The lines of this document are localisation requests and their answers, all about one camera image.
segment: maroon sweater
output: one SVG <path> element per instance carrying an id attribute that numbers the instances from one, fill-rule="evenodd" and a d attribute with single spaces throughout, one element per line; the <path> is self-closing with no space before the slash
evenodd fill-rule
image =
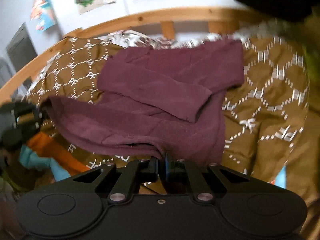
<path id="1" fill-rule="evenodd" d="M 43 107 L 71 143 L 105 155 L 165 152 L 199 165 L 220 162 L 226 90 L 244 82 L 240 41 L 194 49 L 128 48 L 99 75 L 96 105 L 49 97 Z"/>

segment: orange sock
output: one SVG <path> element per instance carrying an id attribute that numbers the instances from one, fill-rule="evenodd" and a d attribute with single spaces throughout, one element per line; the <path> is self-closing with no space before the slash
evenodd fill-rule
<path id="1" fill-rule="evenodd" d="M 33 136 L 26 145 L 35 151 L 39 157 L 52 157 L 71 176 L 89 170 L 87 166 L 76 160 L 60 144 L 43 132 Z"/>

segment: blue fabric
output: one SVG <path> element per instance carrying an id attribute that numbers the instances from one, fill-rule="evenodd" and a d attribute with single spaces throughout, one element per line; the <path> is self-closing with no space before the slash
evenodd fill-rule
<path id="1" fill-rule="evenodd" d="M 275 185 L 281 188 L 285 188 L 286 180 L 287 180 L 286 177 L 287 177 L 286 168 L 285 166 L 283 166 L 279 174 L 276 176 Z"/>
<path id="2" fill-rule="evenodd" d="M 69 172 L 62 168 L 54 158 L 39 157 L 26 145 L 21 147 L 19 162 L 26 169 L 35 168 L 39 171 L 51 169 L 55 181 L 71 177 Z"/>

